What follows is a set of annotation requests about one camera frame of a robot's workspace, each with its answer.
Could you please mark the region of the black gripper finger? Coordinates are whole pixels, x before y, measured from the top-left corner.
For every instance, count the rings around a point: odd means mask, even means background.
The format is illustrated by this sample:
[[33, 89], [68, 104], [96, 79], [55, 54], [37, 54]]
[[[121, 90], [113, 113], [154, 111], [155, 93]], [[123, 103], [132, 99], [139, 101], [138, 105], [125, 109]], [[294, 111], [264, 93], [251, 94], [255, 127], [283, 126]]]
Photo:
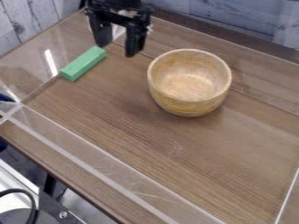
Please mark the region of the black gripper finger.
[[99, 47], [107, 46], [112, 42], [112, 23], [105, 14], [89, 14], [88, 23], [92, 30], [93, 39]]
[[133, 57], [144, 50], [147, 29], [131, 23], [125, 28], [125, 56]]

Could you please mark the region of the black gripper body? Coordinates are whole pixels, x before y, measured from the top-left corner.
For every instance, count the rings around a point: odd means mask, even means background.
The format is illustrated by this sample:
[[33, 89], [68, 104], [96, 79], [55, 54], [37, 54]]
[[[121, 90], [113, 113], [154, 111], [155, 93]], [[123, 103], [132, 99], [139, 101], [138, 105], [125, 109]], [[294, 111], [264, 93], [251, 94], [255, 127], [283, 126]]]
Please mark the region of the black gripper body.
[[91, 28], [103, 29], [112, 24], [127, 27], [136, 23], [151, 27], [152, 8], [142, 0], [87, 0], [85, 14]]

